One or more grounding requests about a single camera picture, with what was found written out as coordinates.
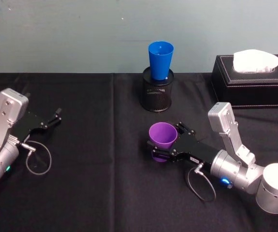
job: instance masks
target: black tablecloth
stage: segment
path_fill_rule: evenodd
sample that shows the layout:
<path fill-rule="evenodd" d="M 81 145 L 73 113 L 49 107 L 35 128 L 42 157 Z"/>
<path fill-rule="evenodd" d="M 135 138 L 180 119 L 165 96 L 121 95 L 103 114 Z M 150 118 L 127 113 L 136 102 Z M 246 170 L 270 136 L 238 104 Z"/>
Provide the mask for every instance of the black tablecloth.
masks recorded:
<path fill-rule="evenodd" d="M 209 177 L 217 199 L 202 203 L 185 184 L 192 164 L 157 163 L 146 150 L 158 121 L 183 121 L 223 148 L 207 118 L 216 102 L 209 74 L 176 74 L 173 104 L 162 113 L 141 107 L 141 74 L 0 74 L 0 91 L 6 87 L 31 93 L 29 107 L 41 116 L 63 111 L 54 131 L 33 137 L 52 153 L 50 172 L 30 174 L 21 151 L 0 180 L 0 232 L 278 231 L 278 215 L 261 210 L 255 196 Z M 257 163 L 278 162 L 278 109 L 234 113 Z M 211 196 L 203 180 L 194 182 Z"/>

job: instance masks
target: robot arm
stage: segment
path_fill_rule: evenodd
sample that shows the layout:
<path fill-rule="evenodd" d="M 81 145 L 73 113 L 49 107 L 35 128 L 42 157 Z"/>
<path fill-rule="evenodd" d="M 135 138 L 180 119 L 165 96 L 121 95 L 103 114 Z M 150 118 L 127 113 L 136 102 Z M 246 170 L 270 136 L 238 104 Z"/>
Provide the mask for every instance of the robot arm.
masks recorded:
<path fill-rule="evenodd" d="M 243 167 L 248 167 L 256 161 L 241 141 L 238 130 L 238 122 L 235 121 L 234 113 L 229 102 L 218 102 L 208 112 L 208 119 L 212 130 L 222 137 L 227 153 Z"/>
<path fill-rule="evenodd" d="M 31 112 L 24 116 L 28 103 L 26 96 L 10 88 L 0 92 L 0 178 L 17 158 L 18 145 L 28 149 L 29 156 L 36 150 L 25 144 L 34 129 L 45 130 L 61 121 L 60 109 L 47 122 Z"/>
<path fill-rule="evenodd" d="M 176 124 L 178 139 L 171 148 L 163 149 L 148 142 L 154 157 L 170 161 L 187 160 L 221 179 L 228 188 L 236 187 L 256 194 L 260 208 L 278 214 L 278 163 L 266 167 L 255 164 L 255 155 L 241 142 L 238 123 L 230 103 L 218 102 L 208 113 L 213 131 L 223 138 L 226 150 L 215 150 L 196 141 L 193 130 L 182 122 Z"/>

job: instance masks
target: black mesh pen holder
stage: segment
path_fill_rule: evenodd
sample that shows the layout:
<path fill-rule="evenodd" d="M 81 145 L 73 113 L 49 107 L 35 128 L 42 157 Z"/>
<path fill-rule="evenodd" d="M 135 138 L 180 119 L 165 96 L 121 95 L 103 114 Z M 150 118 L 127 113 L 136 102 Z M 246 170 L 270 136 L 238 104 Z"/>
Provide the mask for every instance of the black mesh pen holder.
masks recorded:
<path fill-rule="evenodd" d="M 146 110 L 161 112 L 170 108 L 173 77 L 173 72 L 169 70 L 167 79 L 157 81 L 151 78 L 149 67 L 143 71 L 141 105 Z"/>

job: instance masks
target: white tissue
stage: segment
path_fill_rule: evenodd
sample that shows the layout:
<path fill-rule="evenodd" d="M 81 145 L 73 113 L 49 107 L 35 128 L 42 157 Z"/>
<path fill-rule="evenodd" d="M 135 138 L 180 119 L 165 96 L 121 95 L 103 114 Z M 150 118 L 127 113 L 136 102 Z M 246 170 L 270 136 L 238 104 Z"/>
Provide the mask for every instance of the white tissue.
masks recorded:
<path fill-rule="evenodd" d="M 278 57 L 256 49 L 234 53 L 234 70 L 238 73 L 268 73 L 278 66 Z"/>

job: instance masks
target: white label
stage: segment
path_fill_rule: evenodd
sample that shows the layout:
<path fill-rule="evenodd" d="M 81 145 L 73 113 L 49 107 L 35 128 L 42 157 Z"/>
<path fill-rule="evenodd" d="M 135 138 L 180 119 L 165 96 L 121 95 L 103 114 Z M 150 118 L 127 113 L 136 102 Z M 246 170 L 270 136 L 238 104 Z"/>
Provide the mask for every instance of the white label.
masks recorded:
<path fill-rule="evenodd" d="M 191 161 L 195 162 L 195 163 L 199 163 L 199 161 L 193 157 L 190 158 Z"/>

